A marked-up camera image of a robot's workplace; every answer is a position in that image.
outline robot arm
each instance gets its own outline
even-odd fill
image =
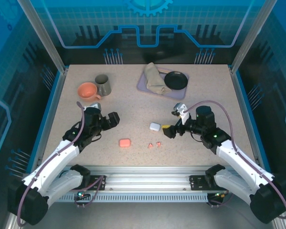
[[[90,171],[79,165],[71,167],[63,177],[58,179],[56,177],[86,146],[102,136],[101,131],[116,127],[120,122],[120,118],[116,112],[108,114],[109,119],[102,117],[99,103],[84,107],[84,115],[84,124],[80,121],[68,130],[55,151],[35,171],[21,181],[15,179],[10,183],[8,190],[9,212],[17,215],[20,199],[33,179],[35,181],[24,199],[20,216],[21,219],[32,225],[37,224],[45,216],[48,208],[65,193],[80,185],[88,186]],[[68,146],[76,138],[82,125],[84,125],[83,131],[79,138],[73,145],[59,152],[60,149]],[[36,177],[37,172],[44,165],[46,166]]]
[[[268,223],[284,213],[286,208],[281,198],[262,176],[268,178],[278,188],[285,200],[286,180],[262,169],[237,146],[236,153],[231,137],[216,126],[214,113],[209,106],[197,107],[196,119],[192,119],[185,111],[187,107],[182,103],[174,107],[172,114],[180,117],[180,120],[176,125],[163,129],[164,134],[169,138],[175,138],[176,133],[182,136],[185,132],[200,135],[203,145],[231,165],[241,177],[232,175],[221,165],[216,165],[206,171],[205,178],[209,185],[226,188],[240,197],[250,205],[254,215],[263,223]]]

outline beige cloth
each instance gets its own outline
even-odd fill
[[[161,78],[154,63],[149,63],[144,68],[144,74],[146,77],[146,87],[148,90],[151,90],[156,94],[165,94],[172,91],[165,85],[164,79]]]

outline black plate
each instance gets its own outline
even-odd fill
[[[187,77],[181,72],[170,72],[164,77],[165,85],[173,90],[182,90],[187,86]]]

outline black bracket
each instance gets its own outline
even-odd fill
[[[90,181],[89,184],[93,184],[98,178],[100,178],[100,176],[90,176]],[[89,191],[96,191],[97,187],[99,186],[99,183],[102,183],[100,186],[100,191],[104,191],[105,190],[105,186],[106,186],[106,176],[103,176],[103,179],[100,180],[99,182],[97,182],[93,187],[91,187],[90,189],[88,189]],[[77,188],[75,188],[74,190],[78,190],[78,189],[83,189],[87,186],[84,186],[83,184],[81,184],[80,186],[78,186]]]
[[[190,176],[189,181],[191,182],[192,191],[226,191],[225,188],[219,187],[217,185],[209,186],[208,182],[203,175],[193,175]]]

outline orange cup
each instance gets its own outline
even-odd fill
[[[97,86],[91,82],[80,85],[77,89],[77,94],[85,102],[101,99],[101,96],[97,94]]]

